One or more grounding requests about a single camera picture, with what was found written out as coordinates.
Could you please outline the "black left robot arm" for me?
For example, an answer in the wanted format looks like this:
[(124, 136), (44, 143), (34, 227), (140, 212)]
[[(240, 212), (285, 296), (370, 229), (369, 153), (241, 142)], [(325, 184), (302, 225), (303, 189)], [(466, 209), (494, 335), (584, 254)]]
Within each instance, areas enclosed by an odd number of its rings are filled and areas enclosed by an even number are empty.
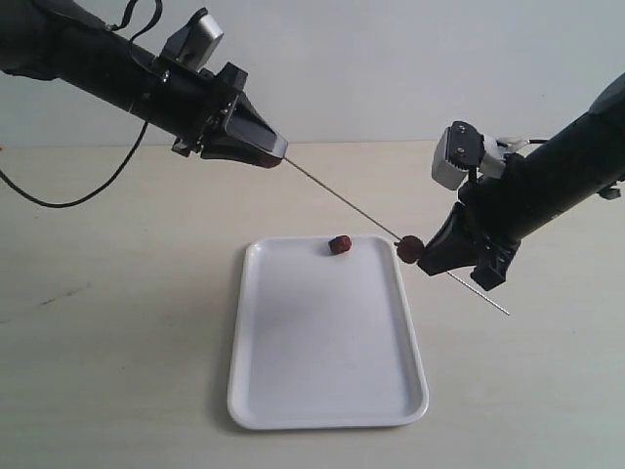
[(246, 96), (246, 71), (205, 68), (223, 36), (201, 8), (154, 55), (74, 1), (4, 1), (1, 69), (69, 83), (172, 135), (180, 155), (273, 168), (288, 142)]

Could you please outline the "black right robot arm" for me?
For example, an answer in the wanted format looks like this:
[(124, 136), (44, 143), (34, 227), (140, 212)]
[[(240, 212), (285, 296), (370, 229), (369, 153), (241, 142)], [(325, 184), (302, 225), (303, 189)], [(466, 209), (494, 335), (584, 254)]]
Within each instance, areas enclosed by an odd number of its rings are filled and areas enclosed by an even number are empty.
[(471, 268), (491, 290), (506, 280), (524, 238), (588, 197), (620, 195), (624, 179), (624, 79), (528, 155), (455, 121), (437, 143), (432, 178), (457, 200), (417, 265), (430, 276)]

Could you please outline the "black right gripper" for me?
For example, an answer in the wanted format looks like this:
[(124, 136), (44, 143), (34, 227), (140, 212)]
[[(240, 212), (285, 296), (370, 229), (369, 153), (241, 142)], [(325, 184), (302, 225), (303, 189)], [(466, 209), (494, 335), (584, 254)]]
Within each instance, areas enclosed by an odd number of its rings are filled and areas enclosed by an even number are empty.
[[(469, 183), (458, 198), (487, 234), (520, 241), (578, 203), (579, 176), (573, 162), (550, 151), (538, 149), (526, 157), (515, 153), (506, 160), (501, 178), (482, 177)], [(453, 204), (417, 266), (430, 277), (475, 267), (472, 280), (490, 291), (506, 281), (519, 244), (488, 241), (478, 249), (463, 203)]]

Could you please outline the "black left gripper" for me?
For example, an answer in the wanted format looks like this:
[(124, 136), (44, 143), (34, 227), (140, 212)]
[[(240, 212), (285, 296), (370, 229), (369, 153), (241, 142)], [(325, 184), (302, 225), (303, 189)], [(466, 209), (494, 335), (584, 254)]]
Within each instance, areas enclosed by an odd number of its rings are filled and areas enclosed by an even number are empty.
[(256, 167), (262, 153), (285, 157), (288, 141), (243, 93), (242, 68), (228, 63), (216, 74), (194, 71), (137, 45), (128, 57), (139, 75), (127, 111), (174, 136), (174, 152)]

